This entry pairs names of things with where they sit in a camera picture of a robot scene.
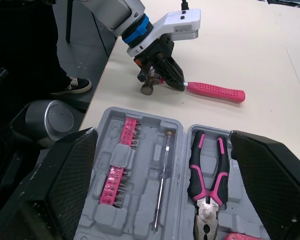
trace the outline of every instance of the person's leg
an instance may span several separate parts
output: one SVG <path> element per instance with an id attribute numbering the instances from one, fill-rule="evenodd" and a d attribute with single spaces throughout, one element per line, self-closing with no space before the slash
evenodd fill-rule
<path id="1" fill-rule="evenodd" d="M 58 28 L 52 6 L 44 6 L 36 13 L 37 23 L 33 27 L 36 41 L 36 51 L 39 53 L 40 63 L 47 71 L 47 84 L 51 87 L 50 93 L 81 94 L 91 89 L 88 79 L 68 77 L 61 68 L 57 55 Z"/>
<path id="2" fill-rule="evenodd" d="M 70 79 L 57 56 L 58 29 L 52 6 L 0 7 L 0 67 L 14 77 L 25 94 L 83 93 L 87 79 Z"/>

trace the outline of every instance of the black cable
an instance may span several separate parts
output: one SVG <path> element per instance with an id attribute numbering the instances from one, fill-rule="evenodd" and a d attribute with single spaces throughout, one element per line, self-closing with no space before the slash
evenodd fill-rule
<path id="1" fill-rule="evenodd" d="M 181 10 L 189 10 L 189 6 L 188 6 L 188 2 L 187 0 L 182 0 L 182 3 L 181 3 Z"/>
<path id="2" fill-rule="evenodd" d="M 107 53 L 107 49 L 106 49 L 105 43 L 104 43 L 104 41 L 102 40 L 101 33 L 100 33 L 100 31 L 99 31 L 99 27 L 98 27 L 98 25 L 97 25 L 95 15 L 94 15 L 92 12 L 91 12 L 91 14 L 92 14 L 93 21 L 94 21 L 94 24 L 95 24 L 95 26 L 96 26 L 96 29 L 98 30 L 98 34 L 99 34 L 101 43 L 102 43 L 102 45 L 103 45 L 104 52 L 105 52 L 105 54 L 107 55 L 107 57 L 109 58 L 109 54 Z"/>

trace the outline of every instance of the screwdriver shaft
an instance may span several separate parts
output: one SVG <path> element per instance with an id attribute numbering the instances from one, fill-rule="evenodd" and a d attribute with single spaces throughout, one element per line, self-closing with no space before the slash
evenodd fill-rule
<path id="1" fill-rule="evenodd" d="M 159 225 L 159 216 L 161 212 L 161 205 L 163 201 L 163 194 L 164 194 L 164 186 L 165 186 L 165 177 L 166 177 L 166 167 L 168 163 L 168 155 L 170 150 L 170 142 L 171 138 L 173 136 L 172 132 L 168 131 L 166 133 L 167 138 L 165 142 L 165 153 L 164 153 L 164 159 L 163 159 L 163 167 L 162 167 L 162 175 L 161 175 L 161 181 L 160 181 L 160 187 L 159 187 L 159 196 L 156 203 L 156 209 L 155 209 L 155 219 L 154 219 L 154 232 L 157 231 L 158 225 Z"/>

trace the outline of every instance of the black shoe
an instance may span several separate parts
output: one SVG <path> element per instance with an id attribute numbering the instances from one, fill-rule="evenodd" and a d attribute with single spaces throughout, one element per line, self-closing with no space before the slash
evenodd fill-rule
<path id="1" fill-rule="evenodd" d="M 63 95 L 63 94 L 83 94 L 89 91 L 92 87 L 91 81 L 85 78 L 70 77 L 71 82 L 65 89 L 51 93 L 53 95 Z"/>

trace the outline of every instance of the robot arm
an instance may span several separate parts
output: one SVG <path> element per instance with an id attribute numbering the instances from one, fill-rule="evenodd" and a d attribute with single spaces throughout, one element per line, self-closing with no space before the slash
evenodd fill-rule
<path id="1" fill-rule="evenodd" d="M 152 24 L 140 0 L 79 0 L 114 36 L 122 37 L 127 53 L 141 68 L 138 79 L 148 80 L 153 67 L 171 87 L 183 91 L 184 74 L 172 58 L 174 42 L 199 36 L 200 9 L 169 12 Z"/>

